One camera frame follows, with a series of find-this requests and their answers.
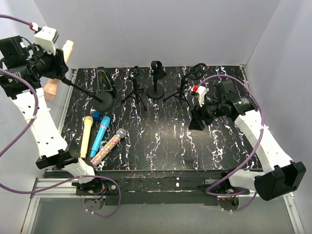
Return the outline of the pale pink microphone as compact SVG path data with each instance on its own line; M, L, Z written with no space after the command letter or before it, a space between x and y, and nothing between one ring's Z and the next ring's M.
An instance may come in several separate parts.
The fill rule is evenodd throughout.
M44 97L46 101L52 101L57 94L59 82L65 78L69 68L66 65L71 52L73 50L74 43L71 40L67 40L62 49L56 50L55 55L55 77L49 78L47 84L44 86Z

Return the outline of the black round-base mic stand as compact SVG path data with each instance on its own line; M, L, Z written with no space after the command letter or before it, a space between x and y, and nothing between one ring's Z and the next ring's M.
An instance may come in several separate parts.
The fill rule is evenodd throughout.
M146 95L153 100L161 99L164 96L164 88L158 84L158 81L167 76L167 73L163 70L162 63L157 60L151 62L151 69L153 70L151 73L153 85L148 87Z

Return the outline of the black tripod shock-mount stand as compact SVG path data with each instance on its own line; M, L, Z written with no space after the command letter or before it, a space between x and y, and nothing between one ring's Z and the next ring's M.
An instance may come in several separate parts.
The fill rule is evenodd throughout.
M188 79L190 80L199 80L201 79L207 72L208 66L205 63L198 63L192 66L186 74L182 75L180 87L177 88L176 92L171 94L170 96L163 98L162 101L166 102L169 98L178 98L180 100L186 101L188 107L190 108L190 104L187 99L186 88L188 86Z

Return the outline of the cream yellow microphone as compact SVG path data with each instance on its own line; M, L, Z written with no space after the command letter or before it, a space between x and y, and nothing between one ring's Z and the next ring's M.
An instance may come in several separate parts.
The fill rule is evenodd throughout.
M81 141L81 147L80 147L81 159L86 159L92 125L93 125L92 116L86 116L83 121L84 128L83 128L82 141Z

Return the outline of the teal blue microphone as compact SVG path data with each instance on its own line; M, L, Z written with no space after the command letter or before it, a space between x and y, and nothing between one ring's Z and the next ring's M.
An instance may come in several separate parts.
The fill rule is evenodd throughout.
M104 134L105 134L107 128L109 127L110 121L111 121L111 119L108 116L105 116L102 119L98 133L97 133L97 136L96 136L96 139L95 139L93 146L91 148L90 159L93 159L95 157L95 155L97 154L97 152L99 150L99 146L100 146L102 139L104 137Z

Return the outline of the glitter silver-head microphone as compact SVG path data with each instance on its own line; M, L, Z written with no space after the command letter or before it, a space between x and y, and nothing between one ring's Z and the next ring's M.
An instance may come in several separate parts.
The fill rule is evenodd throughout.
M91 159L91 164L96 167L113 150L113 148L125 138L127 132L125 129L118 129L116 134L105 144L105 146Z

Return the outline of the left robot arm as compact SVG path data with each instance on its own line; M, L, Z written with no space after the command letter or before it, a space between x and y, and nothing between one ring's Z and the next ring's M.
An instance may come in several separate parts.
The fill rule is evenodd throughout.
M67 143L60 135L50 114L42 87L17 95L12 102L30 124L36 141L39 158L36 166L39 169L57 166L77 177L80 185L87 183L87 189L93 195L103 191L104 184L94 178L94 169L79 156L79 149L74 143Z

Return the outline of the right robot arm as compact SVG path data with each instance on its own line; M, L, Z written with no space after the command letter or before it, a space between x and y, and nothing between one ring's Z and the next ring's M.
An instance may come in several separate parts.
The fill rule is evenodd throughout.
M268 127L262 120L261 112L255 101L249 96L240 96L231 80L215 85L215 97L208 98L206 88L194 86L193 96L198 104L192 109L190 130L204 130L218 117L228 117L243 132L253 147L251 155L257 155L262 171L253 172L239 166L225 173L222 178L207 189L221 188L227 194L237 188L253 190L269 201L278 196L298 189L306 172L305 165L295 162L279 146Z

